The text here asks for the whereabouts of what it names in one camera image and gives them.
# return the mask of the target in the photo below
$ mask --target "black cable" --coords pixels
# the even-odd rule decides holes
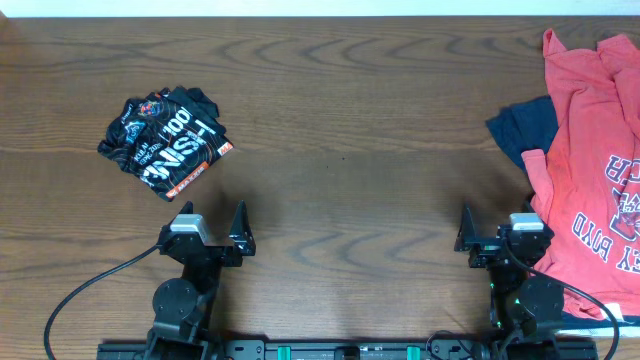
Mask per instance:
[[[438,335],[438,334],[451,334],[451,335],[455,335],[455,333],[453,333],[452,331],[449,330],[438,330],[436,332],[434,332],[433,334],[431,334],[431,336],[429,336],[429,339],[427,339],[427,350],[429,350],[429,352],[431,353],[431,356],[433,356],[436,360],[442,360],[439,356],[437,356],[436,354],[433,353],[433,351],[431,350],[431,339]],[[475,360],[475,358],[473,357],[473,354],[471,353],[471,351],[469,350],[469,348],[467,348],[460,339],[455,339],[458,344],[460,344],[460,347],[467,352],[467,354],[469,356],[467,356],[466,358],[463,358],[464,360],[466,359],[471,359],[471,360]]]
[[[497,360],[502,360],[502,355],[505,351],[507,351],[507,346],[509,346],[509,344],[513,342],[517,334],[518,330],[513,330],[511,333],[509,333],[509,335],[507,335],[507,338],[504,339],[502,344],[500,344],[500,350],[498,350],[498,356],[496,357]]]
[[[157,249],[157,245],[152,246],[151,248],[149,248],[149,250],[143,252],[142,254],[134,257],[133,259],[120,264],[116,267],[114,267],[111,270],[105,271],[102,274],[94,277],[93,279],[85,282],[84,284],[80,285],[77,289],[73,290],[73,292],[69,295],[67,295],[66,298],[64,298],[64,300],[62,300],[60,302],[60,304],[58,304],[58,307],[56,307],[55,310],[53,310],[53,313],[51,313],[51,316],[49,316],[49,321],[47,321],[47,326],[45,326],[44,328],[44,350],[47,352],[47,356],[49,357],[49,360],[56,360],[55,356],[53,356],[53,351],[51,350],[51,343],[49,343],[49,333],[51,332],[51,326],[53,325],[53,320],[56,319],[56,316],[58,316],[58,313],[60,312],[60,310],[62,310],[62,308],[67,305],[67,303],[73,299],[74,296],[78,295],[78,293],[80,293],[80,291],[86,289],[87,287],[89,287],[91,284],[96,283],[99,280],[102,280],[104,278],[106,278],[107,276],[116,273],[132,264],[135,264],[136,262],[138,262],[139,260],[143,259],[144,257],[146,257],[147,255],[151,254],[152,252],[154,252]]]
[[[575,286],[569,285],[567,283],[565,283],[564,281],[560,281],[556,278],[553,278],[547,274],[541,273],[538,270],[535,270],[525,264],[523,264],[520,260],[518,260],[518,258],[515,257],[515,255],[513,255],[513,252],[511,252],[511,248],[509,247],[509,244],[505,242],[505,246],[504,248],[507,251],[507,255],[509,255],[509,258],[511,259],[511,261],[513,261],[513,263],[519,267],[522,270],[528,271],[536,276],[542,276],[546,279],[548,279],[551,282],[554,282],[560,286],[562,286],[563,288],[572,291],[580,296],[582,296],[583,298],[591,301],[592,303],[596,304],[599,308],[602,309],[602,311],[604,311],[607,316],[609,317],[609,320],[611,320],[611,325],[613,325],[613,341],[611,342],[611,348],[609,348],[609,352],[607,353],[607,355],[604,357],[604,360],[611,360],[613,358],[613,354],[616,353],[616,350],[618,349],[618,342],[620,341],[620,329],[618,327],[618,320],[616,320],[616,317],[613,316],[613,314],[611,313],[611,311],[604,306],[603,303],[600,302],[600,300],[594,298],[593,296],[587,294],[586,292],[576,288]]]

